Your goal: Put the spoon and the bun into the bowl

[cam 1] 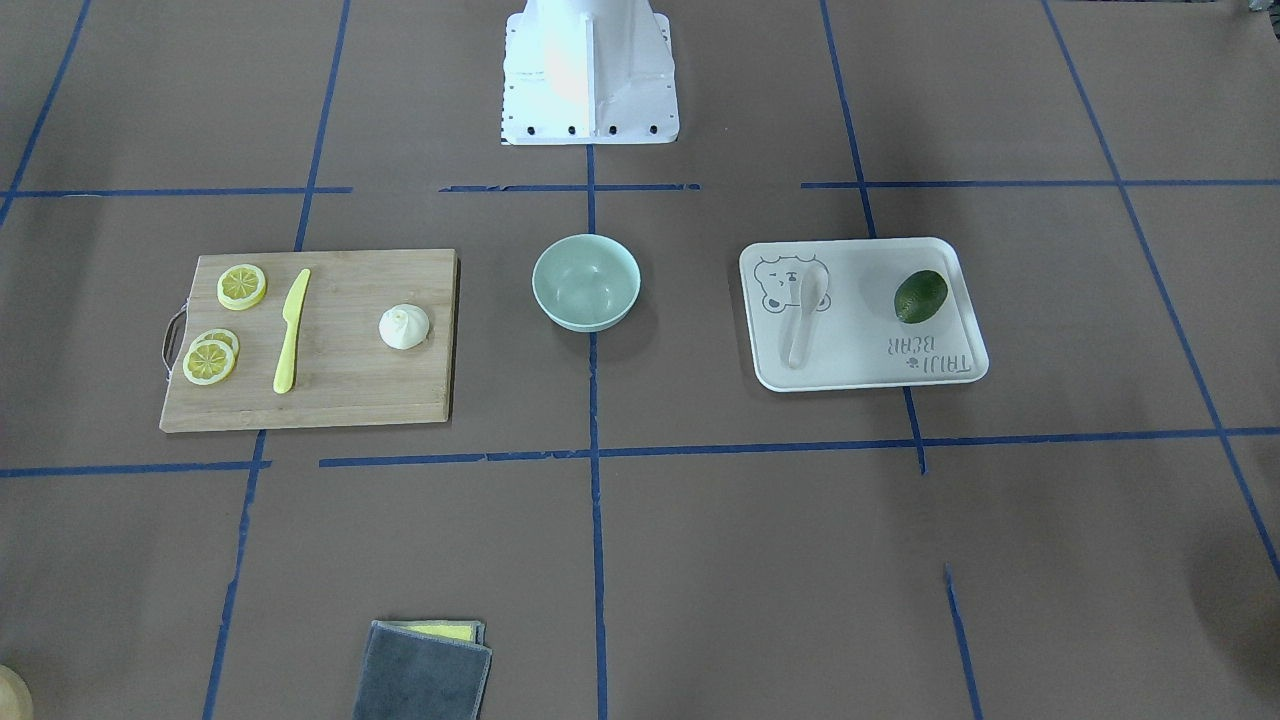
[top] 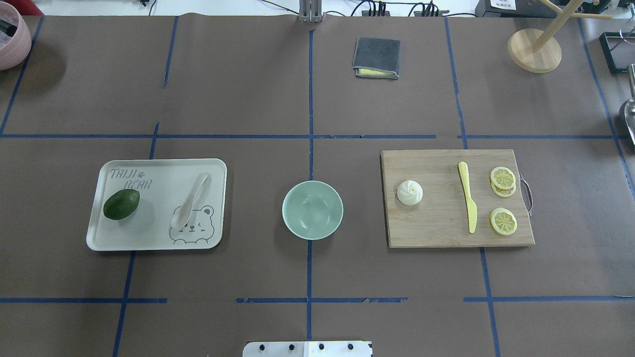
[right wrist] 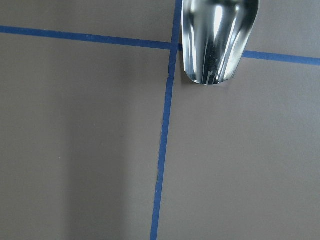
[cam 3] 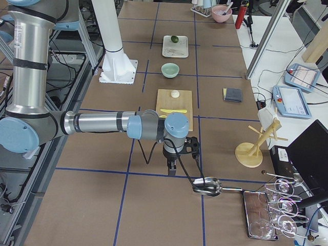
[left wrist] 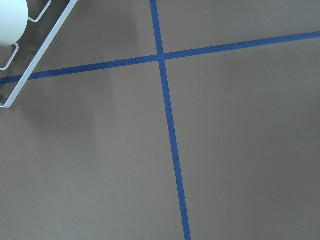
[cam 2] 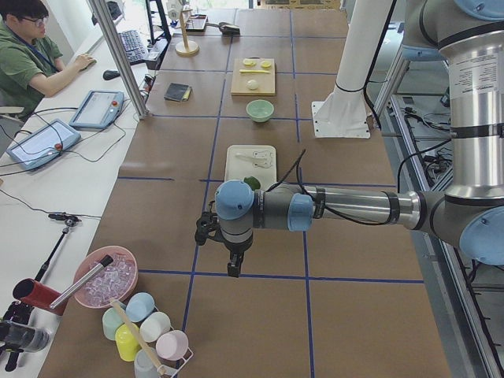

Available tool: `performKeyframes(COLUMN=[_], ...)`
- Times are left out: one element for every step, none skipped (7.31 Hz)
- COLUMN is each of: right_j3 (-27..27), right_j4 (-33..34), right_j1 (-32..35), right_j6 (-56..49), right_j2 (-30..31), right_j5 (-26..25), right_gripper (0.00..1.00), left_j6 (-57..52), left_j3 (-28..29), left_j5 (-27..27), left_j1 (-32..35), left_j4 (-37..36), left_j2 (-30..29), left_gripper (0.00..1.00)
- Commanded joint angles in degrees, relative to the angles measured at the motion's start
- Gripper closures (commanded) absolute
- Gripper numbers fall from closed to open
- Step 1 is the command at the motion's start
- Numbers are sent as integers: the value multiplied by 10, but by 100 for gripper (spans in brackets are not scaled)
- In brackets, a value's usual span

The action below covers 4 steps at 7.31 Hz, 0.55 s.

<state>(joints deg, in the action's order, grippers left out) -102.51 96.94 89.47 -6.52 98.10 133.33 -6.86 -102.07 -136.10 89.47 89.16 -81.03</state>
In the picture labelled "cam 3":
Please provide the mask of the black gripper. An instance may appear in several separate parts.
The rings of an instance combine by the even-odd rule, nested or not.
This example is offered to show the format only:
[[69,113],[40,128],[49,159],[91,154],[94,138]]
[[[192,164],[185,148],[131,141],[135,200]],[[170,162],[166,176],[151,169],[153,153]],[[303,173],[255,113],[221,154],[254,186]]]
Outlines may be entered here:
[[167,159],[168,176],[175,176],[176,175],[176,161],[178,159],[177,155],[167,152],[166,150],[163,151],[163,155]]

